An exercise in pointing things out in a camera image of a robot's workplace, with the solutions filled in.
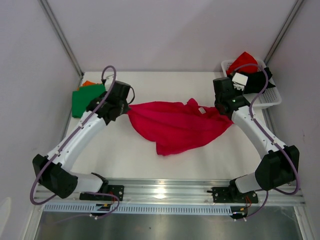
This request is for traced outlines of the pink t shirt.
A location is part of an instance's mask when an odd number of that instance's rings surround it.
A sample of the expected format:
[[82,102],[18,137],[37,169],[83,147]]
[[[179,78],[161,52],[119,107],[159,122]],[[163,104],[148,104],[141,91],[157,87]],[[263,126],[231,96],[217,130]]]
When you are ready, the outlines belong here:
[[193,98],[187,103],[153,101],[132,104],[127,115],[135,131],[155,143],[156,153],[160,156],[203,147],[233,124],[215,107],[201,106]]

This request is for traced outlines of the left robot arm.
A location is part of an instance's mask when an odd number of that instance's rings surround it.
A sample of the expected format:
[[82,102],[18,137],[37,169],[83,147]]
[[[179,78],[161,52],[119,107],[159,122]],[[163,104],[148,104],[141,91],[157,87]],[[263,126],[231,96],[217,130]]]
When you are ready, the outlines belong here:
[[97,173],[74,173],[71,169],[92,138],[129,111],[127,97],[132,89],[129,84],[115,80],[107,91],[94,98],[70,135],[47,155],[37,154],[33,158],[35,182],[61,199],[74,192],[91,192],[97,200],[105,199],[109,193],[106,178]]

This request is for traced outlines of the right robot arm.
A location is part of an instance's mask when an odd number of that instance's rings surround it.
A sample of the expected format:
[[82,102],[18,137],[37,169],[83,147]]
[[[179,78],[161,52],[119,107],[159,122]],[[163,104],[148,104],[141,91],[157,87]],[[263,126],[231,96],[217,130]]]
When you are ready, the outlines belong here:
[[278,191],[280,186],[292,181],[296,182],[296,187],[291,195],[296,194],[300,189],[298,148],[286,145],[256,118],[253,106],[244,96],[236,94],[230,78],[213,80],[213,88],[218,112],[244,132],[260,156],[260,163],[253,173],[234,179],[235,185],[228,189],[229,198],[239,202],[248,192]]

